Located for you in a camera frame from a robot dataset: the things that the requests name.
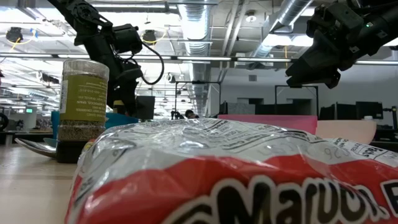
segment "wooden table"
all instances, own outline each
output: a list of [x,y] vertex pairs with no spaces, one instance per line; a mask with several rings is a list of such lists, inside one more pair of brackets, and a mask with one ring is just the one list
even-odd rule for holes
[[16,144],[0,146],[1,223],[63,223],[75,169]]

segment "robotic arm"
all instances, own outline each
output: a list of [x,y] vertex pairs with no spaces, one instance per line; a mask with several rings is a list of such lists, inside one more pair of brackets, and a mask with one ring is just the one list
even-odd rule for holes
[[333,3],[318,6],[307,22],[313,45],[286,70],[289,86],[324,83],[337,86],[340,73],[360,57],[377,53],[381,46],[398,37],[398,1],[355,8]]
[[[113,107],[114,100],[122,100],[126,111],[136,113],[135,89],[137,78],[146,84],[154,85],[162,78],[164,62],[162,57],[141,41],[137,33],[138,27],[130,24],[113,27],[112,22],[101,16],[98,11],[84,0],[48,0],[65,17],[65,20],[76,30],[75,45],[83,44],[90,59],[103,63],[109,68],[107,105]],[[141,67],[130,59],[123,59],[118,54],[128,51],[134,54],[147,47],[159,56],[162,71],[159,78],[149,83],[144,79]]]

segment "spice jar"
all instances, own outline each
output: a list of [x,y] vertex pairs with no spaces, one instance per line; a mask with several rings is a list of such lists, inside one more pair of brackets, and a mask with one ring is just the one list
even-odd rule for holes
[[92,60],[63,63],[57,161],[76,163],[84,145],[105,130],[109,68]]

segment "ventilation duct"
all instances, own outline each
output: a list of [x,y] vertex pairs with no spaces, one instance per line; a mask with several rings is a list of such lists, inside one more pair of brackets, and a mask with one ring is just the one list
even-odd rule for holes
[[93,3],[99,12],[146,12],[146,13],[165,13],[178,14],[176,6],[170,6],[167,2],[164,4],[115,4],[115,3]]
[[[251,57],[266,57],[272,50],[273,46],[269,45],[266,41],[267,36],[270,32],[286,32],[284,27],[290,27],[289,30],[292,32],[294,22],[300,17],[301,13],[313,2],[313,0],[285,0],[280,6],[280,10],[271,16],[267,16],[264,22],[264,40],[252,53]],[[249,69],[254,69],[253,64],[249,65]]]
[[[184,39],[187,40],[205,40],[208,35],[210,21],[210,6],[199,4],[181,4],[178,5],[182,17],[182,31]],[[207,56],[209,54],[209,45],[201,42],[187,42],[185,48],[189,56]],[[210,79],[210,66],[205,63],[190,64],[190,78],[193,81],[208,81]],[[193,86],[191,95],[197,104],[198,114],[203,114],[202,109],[206,104],[206,91],[208,87]]]

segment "plastic wrapper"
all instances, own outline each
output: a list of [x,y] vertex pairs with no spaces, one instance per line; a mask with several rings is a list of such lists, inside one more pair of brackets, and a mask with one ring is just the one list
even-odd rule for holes
[[80,157],[65,223],[398,223],[397,156],[222,119],[118,126]]

